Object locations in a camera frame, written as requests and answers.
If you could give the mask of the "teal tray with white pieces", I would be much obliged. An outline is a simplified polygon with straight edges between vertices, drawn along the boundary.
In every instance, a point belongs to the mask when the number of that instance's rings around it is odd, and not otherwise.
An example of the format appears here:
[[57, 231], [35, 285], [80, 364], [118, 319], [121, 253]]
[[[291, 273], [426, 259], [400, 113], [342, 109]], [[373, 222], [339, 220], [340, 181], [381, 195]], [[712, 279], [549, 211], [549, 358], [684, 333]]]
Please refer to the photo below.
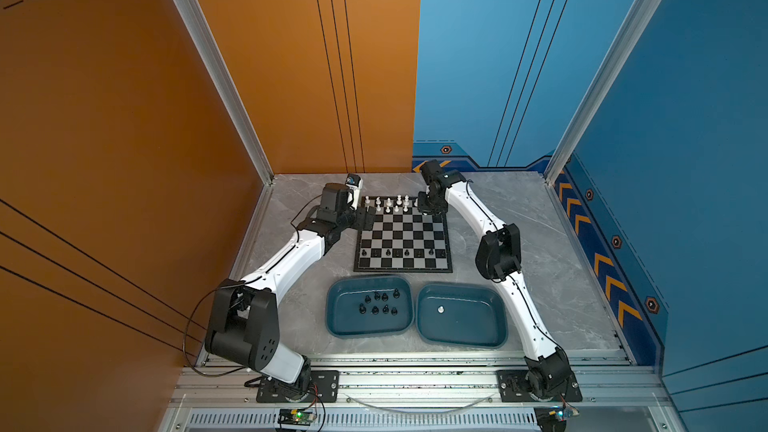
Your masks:
[[[444, 314], [438, 307], [443, 306]], [[416, 300], [416, 326], [429, 343], [495, 349], [508, 338], [502, 298], [488, 287], [429, 283]]]

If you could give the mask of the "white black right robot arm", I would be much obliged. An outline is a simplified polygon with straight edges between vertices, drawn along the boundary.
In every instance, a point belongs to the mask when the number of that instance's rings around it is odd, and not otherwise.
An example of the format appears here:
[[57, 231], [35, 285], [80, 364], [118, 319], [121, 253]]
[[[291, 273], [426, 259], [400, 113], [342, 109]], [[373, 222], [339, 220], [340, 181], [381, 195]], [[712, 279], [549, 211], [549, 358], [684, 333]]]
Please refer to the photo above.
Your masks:
[[528, 368], [529, 393], [539, 401], [581, 401], [581, 388], [567, 353], [547, 330], [527, 288], [519, 227], [497, 217], [461, 172], [430, 160], [419, 167], [419, 173], [427, 189], [418, 194], [418, 210], [444, 215], [453, 208], [478, 236], [475, 266], [481, 277], [495, 284], [513, 320]]

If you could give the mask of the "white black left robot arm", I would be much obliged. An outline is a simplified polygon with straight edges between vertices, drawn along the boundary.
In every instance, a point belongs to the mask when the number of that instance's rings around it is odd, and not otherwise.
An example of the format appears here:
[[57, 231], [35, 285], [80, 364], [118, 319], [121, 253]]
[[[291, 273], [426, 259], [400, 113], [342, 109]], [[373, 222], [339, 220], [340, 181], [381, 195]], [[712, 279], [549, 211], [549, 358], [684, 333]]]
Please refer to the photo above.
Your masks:
[[292, 401], [310, 392], [311, 361], [281, 341], [278, 307], [345, 230], [373, 226], [375, 210], [359, 205], [362, 184], [357, 174], [326, 184], [319, 205], [294, 227], [283, 248], [254, 272], [238, 281], [225, 279], [209, 293], [213, 303], [203, 341], [206, 352], [260, 373]]

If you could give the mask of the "teal tray with black pieces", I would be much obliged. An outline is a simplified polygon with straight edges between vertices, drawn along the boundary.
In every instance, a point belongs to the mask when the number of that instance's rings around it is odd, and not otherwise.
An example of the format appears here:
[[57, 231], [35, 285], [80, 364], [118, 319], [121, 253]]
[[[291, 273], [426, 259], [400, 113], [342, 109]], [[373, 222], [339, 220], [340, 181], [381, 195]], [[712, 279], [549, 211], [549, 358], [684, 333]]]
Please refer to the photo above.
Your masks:
[[[393, 292], [399, 289], [400, 297], [395, 299]], [[374, 293], [388, 294], [388, 301], [374, 300]], [[364, 298], [369, 295], [370, 303]], [[367, 307], [366, 314], [359, 313], [359, 306]], [[389, 314], [382, 309], [389, 306]], [[372, 314], [377, 306], [380, 313]], [[391, 310], [397, 308], [398, 315], [392, 316]], [[343, 339], [395, 335], [406, 331], [414, 320], [414, 306], [411, 287], [407, 280], [396, 275], [374, 275], [347, 278], [334, 283], [328, 290], [326, 300], [326, 327], [335, 337]]]

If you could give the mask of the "green circuit board left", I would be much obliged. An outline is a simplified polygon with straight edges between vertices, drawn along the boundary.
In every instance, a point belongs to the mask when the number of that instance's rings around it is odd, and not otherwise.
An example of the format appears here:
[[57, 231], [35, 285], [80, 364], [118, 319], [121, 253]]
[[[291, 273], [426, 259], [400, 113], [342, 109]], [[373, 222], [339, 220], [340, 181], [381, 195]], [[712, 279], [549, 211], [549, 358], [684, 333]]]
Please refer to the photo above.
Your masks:
[[307, 431], [319, 425], [320, 418], [318, 413], [309, 409], [283, 408], [279, 410], [277, 416], [277, 427], [280, 430]]

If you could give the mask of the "circuit board right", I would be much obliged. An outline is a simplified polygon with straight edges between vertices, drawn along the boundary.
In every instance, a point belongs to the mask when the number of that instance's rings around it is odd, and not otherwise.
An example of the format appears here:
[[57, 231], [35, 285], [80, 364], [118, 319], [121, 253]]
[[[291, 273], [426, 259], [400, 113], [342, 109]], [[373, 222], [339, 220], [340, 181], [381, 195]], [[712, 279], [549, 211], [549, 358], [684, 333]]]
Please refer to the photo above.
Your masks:
[[535, 408], [536, 423], [542, 432], [565, 432], [568, 420], [578, 417], [578, 409], [570, 406]]

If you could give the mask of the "black white chessboard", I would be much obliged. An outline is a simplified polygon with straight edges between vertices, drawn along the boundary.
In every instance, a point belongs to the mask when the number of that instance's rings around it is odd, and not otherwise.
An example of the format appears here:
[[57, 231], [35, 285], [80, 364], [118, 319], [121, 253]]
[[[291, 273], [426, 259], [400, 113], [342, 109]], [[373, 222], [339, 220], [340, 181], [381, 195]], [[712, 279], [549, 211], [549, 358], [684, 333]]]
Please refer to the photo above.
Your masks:
[[358, 234], [353, 270], [361, 273], [451, 273], [447, 218], [418, 211], [406, 196], [363, 197], [375, 212]]

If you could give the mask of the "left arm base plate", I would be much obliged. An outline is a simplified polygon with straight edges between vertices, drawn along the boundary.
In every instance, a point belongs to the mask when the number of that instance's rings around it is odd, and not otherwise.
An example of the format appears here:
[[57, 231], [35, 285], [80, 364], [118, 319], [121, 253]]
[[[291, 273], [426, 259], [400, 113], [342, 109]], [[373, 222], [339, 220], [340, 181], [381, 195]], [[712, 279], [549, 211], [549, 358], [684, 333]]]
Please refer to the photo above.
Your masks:
[[258, 403], [309, 403], [315, 399], [323, 403], [335, 403], [339, 392], [338, 370], [312, 369], [294, 383], [286, 383], [268, 377], [260, 381], [256, 401]]

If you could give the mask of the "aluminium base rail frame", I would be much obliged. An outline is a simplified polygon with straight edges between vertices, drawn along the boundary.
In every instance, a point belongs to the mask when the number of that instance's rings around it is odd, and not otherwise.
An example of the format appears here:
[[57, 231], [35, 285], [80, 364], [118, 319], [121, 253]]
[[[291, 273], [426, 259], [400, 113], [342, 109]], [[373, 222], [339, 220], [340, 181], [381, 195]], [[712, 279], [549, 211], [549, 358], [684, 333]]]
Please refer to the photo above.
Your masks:
[[316, 389], [286, 402], [227, 373], [210, 358], [184, 370], [160, 422], [163, 431], [535, 431], [547, 415], [569, 431], [681, 431], [684, 423], [656, 371], [620, 350], [570, 356], [579, 399], [532, 400], [516, 352], [331, 354], [313, 362]]

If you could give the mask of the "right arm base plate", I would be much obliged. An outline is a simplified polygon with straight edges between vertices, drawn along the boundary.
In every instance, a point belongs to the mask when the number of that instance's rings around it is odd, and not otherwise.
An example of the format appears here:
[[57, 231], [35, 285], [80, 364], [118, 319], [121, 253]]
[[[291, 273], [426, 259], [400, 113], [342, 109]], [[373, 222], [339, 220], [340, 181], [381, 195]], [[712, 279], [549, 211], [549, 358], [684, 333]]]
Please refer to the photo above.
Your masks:
[[576, 375], [571, 373], [558, 383], [547, 382], [533, 371], [500, 370], [497, 387], [503, 402], [576, 403], [583, 395]]

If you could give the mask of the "left aluminium corner post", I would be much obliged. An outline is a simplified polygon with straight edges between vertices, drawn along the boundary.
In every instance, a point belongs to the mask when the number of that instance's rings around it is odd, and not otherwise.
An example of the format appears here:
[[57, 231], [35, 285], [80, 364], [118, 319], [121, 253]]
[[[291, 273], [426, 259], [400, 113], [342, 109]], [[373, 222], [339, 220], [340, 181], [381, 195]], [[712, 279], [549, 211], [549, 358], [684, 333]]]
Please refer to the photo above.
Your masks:
[[199, 0], [172, 1], [262, 183], [272, 186], [274, 172]]

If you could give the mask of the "aluminium corner post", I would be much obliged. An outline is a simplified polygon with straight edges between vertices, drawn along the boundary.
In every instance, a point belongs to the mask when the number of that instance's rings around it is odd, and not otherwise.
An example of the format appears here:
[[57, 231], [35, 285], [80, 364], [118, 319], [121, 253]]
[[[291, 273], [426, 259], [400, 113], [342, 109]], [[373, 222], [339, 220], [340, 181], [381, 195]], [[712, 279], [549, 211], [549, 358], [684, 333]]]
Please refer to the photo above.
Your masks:
[[172, 1], [262, 183], [272, 186], [274, 172], [199, 0]]
[[545, 169], [544, 180], [547, 185], [552, 186], [564, 171], [568, 159], [575, 151], [661, 2], [662, 0], [633, 0]]

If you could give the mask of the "right aluminium corner post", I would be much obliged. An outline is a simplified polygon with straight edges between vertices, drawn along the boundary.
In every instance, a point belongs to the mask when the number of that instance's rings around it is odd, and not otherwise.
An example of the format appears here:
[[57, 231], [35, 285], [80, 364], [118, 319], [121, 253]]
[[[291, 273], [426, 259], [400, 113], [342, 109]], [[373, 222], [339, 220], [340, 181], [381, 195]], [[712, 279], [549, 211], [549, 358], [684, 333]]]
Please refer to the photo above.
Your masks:
[[575, 151], [661, 2], [662, 0], [633, 0], [545, 169], [544, 180], [547, 185], [552, 186], [564, 171], [568, 159]]

